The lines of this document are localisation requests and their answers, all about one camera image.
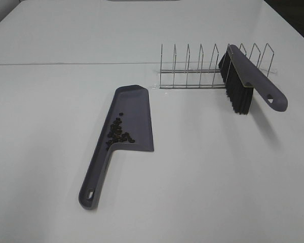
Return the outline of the purple grey plastic dustpan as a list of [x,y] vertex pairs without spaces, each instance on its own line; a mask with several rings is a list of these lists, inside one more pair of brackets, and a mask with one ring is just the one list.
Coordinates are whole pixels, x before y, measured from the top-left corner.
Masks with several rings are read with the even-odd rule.
[[[105,142],[109,126],[123,112],[122,127],[129,132],[135,143],[116,143],[106,150]],[[79,203],[86,210],[97,208],[104,179],[112,153],[116,150],[153,152],[153,130],[151,125],[148,90],[139,85],[116,89],[96,148],[79,192]]]

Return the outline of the pile of coffee beans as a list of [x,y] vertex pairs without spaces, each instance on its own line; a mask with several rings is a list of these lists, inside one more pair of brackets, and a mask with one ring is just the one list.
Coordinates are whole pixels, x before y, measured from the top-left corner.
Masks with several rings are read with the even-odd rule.
[[118,116],[109,126],[109,132],[107,133],[107,141],[105,142],[106,150],[109,150],[113,144],[116,143],[135,143],[129,132],[124,131],[122,127],[123,112],[119,112]]

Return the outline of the purple brush with black bristles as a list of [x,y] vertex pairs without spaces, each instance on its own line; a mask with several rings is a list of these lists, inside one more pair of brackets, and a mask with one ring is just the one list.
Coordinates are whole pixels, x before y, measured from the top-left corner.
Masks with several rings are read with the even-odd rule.
[[271,109],[278,112],[287,110],[286,96],[237,46],[228,45],[218,67],[235,113],[248,114],[254,91],[260,94]]

